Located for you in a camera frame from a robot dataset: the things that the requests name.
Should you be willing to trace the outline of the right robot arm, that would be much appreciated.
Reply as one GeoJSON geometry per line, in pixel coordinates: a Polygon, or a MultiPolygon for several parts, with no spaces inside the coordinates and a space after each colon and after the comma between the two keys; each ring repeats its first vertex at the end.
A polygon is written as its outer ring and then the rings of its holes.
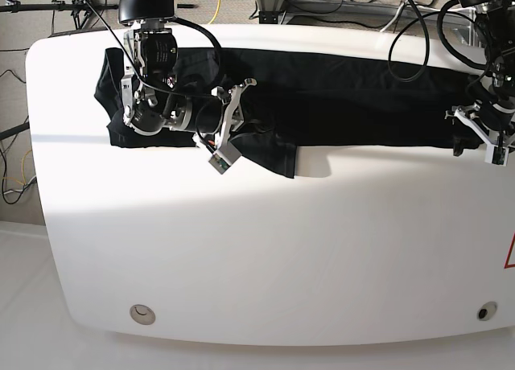
{"type": "Polygon", "coordinates": [[[256,80],[224,86],[222,46],[206,28],[177,17],[175,0],[119,0],[118,21],[129,29],[116,47],[105,50],[95,92],[110,117],[112,145],[200,144],[213,153],[223,141],[273,129],[271,119],[243,109],[242,95],[256,80]],[[210,74],[178,73],[179,46],[167,23],[191,28],[208,39],[213,47],[210,74]]]}

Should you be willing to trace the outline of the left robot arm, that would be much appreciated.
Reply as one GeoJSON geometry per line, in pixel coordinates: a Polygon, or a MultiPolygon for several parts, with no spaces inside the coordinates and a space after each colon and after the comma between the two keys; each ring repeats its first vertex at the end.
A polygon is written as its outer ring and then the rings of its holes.
{"type": "Polygon", "coordinates": [[[398,32],[390,45],[388,69],[398,82],[410,83],[420,78],[429,63],[431,42],[425,19],[436,16],[439,41],[447,52],[460,63],[481,72],[470,76],[465,93],[474,100],[469,106],[456,106],[449,112],[452,120],[467,126],[487,146],[487,162],[501,165],[514,151],[514,10],[509,0],[449,0],[438,11],[422,14],[414,0],[406,0],[416,19],[398,32]],[[455,49],[443,31],[443,21],[457,5],[473,7],[476,17],[472,21],[475,32],[484,45],[485,62],[477,63],[455,49]],[[394,72],[397,65],[392,55],[397,41],[415,23],[422,28],[425,51],[422,66],[412,76],[401,77],[394,72]]]}

